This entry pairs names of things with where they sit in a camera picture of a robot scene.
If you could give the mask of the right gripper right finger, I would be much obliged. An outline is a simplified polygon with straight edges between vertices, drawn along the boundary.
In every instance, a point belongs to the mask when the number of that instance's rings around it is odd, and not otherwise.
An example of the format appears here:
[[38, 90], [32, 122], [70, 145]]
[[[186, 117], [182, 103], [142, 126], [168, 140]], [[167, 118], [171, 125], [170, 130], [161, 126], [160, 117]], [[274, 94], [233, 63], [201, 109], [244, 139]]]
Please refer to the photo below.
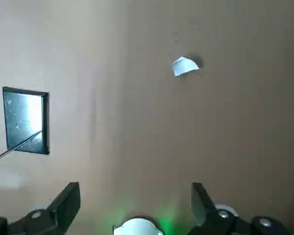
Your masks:
[[277, 219], [255, 216], [247, 222], [227, 209], [218, 209], [201, 183], [192, 183], [193, 235], [289, 235]]

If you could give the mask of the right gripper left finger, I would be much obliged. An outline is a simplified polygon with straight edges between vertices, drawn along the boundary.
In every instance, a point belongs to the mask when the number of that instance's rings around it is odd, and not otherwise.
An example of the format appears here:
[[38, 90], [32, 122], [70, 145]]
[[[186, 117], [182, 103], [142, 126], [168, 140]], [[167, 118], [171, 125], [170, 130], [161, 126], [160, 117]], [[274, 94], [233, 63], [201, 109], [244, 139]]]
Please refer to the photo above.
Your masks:
[[69, 183], [45, 209], [9, 223], [0, 217], [0, 235], [64, 235], [80, 209], [80, 186]]

